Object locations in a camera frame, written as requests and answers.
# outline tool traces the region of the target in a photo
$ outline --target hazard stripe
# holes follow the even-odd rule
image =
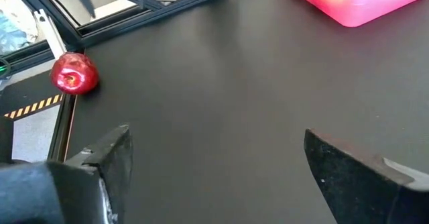
[[[47,99],[38,101],[37,103],[33,103],[28,105],[27,107],[22,107],[18,110],[14,110],[10,113],[4,114],[5,117],[9,117],[11,119],[20,119],[22,117],[27,117],[32,113],[36,113],[39,111],[43,111],[47,107],[53,107],[57,104],[60,104],[62,100],[62,94],[55,95],[53,97],[49,97]]]

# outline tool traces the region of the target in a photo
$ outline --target black cable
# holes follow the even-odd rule
[[[74,23],[76,23],[78,27],[81,26],[81,24],[73,17],[73,15],[66,9],[66,7],[59,0],[54,0],[54,1],[68,14],[68,16],[72,19]]]
[[[6,67],[6,69],[0,74],[0,80],[4,80],[11,73],[12,67],[11,67],[10,63],[8,63],[8,61],[3,59],[2,57],[0,57],[0,63],[2,63],[4,65],[4,67]]]

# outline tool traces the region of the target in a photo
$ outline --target red apple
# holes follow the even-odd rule
[[[99,82],[99,74],[88,56],[64,53],[51,71],[51,81],[63,93],[80,95],[91,91]]]

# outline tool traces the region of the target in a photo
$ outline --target dark tabletop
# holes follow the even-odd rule
[[[216,0],[89,48],[68,156],[129,122],[127,223],[334,223],[313,127],[429,172],[429,0],[345,28],[303,0]]]

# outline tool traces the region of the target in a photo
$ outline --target floor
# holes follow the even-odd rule
[[[96,7],[96,18],[93,19],[84,10],[78,0],[60,1],[80,24],[89,23],[90,21],[97,20],[133,5],[126,0],[92,0]],[[40,32],[37,41],[43,39],[43,32]],[[8,85],[15,84],[41,72],[50,70],[53,63],[54,61],[51,60],[12,76],[9,80],[0,83],[0,90],[3,90]],[[57,114],[58,107],[52,107],[15,121],[13,157],[30,162],[46,159]]]

